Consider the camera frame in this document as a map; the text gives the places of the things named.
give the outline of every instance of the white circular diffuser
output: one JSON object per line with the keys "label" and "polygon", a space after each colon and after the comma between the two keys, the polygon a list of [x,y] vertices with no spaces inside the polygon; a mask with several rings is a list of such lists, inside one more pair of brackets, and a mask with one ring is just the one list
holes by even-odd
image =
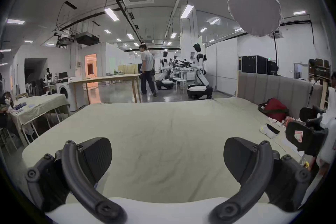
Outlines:
{"label": "white circular diffuser", "polygon": [[227,7],[240,27],[253,36],[266,36],[280,26],[278,0],[227,0]]}

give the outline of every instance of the white t-shirt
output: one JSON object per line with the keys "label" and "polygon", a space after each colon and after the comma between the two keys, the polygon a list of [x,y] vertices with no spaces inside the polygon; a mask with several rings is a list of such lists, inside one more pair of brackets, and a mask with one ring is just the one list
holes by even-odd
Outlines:
{"label": "white t-shirt", "polygon": [[153,69],[153,55],[148,50],[145,50],[144,52],[141,52],[140,59],[144,60],[146,62],[146,70],[145,71],[151,71]]}

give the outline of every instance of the washing machine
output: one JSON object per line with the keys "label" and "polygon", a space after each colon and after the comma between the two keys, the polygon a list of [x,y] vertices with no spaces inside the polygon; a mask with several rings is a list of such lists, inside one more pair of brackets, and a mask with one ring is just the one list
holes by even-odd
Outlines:
{"label": "washing machine", "polygon": [[65,95],[66,99],[68,100],[70,104],[71,112],[76,111],[74,86],[76,87],[77,108],[80,109],[82,106],[85,105],[83,85],[73,84],[73,83],[69,84],[68,82],[56,84],[57,93],[61,93]]}

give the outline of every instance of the bed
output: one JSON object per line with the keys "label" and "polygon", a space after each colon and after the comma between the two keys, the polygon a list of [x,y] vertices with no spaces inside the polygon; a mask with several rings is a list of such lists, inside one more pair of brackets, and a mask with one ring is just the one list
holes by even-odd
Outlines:
{"label": "bed", "polygon": [[[23,151],[26,167],[45,153],[107,137],[112,163],[97,185],[106,197],[155,203],[231,197],[240,184],[223,160],[225,141],[242,137],[255,143],[268,140],[280,155],[300,155],[283,143],[284,128],[269,139],[259,131],[269,123],[257,105],[242,98],[173,103],[91,104],[45,132]],[[69,195],[68,203],[76,202]]]}

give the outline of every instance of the gray padded wall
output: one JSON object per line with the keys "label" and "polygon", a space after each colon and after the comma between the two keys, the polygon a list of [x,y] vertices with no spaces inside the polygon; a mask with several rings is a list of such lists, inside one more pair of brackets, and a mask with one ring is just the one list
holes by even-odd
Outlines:
{"label": "gray padded wall", "polygon": [[[276,98],[289,109],[289,115],[299,118],[300,109],[306,107],[313,83],[284,76],[239,72],[237,97],[254,104]],[[320,106],[322,85],[315,84],[308,107]]]}

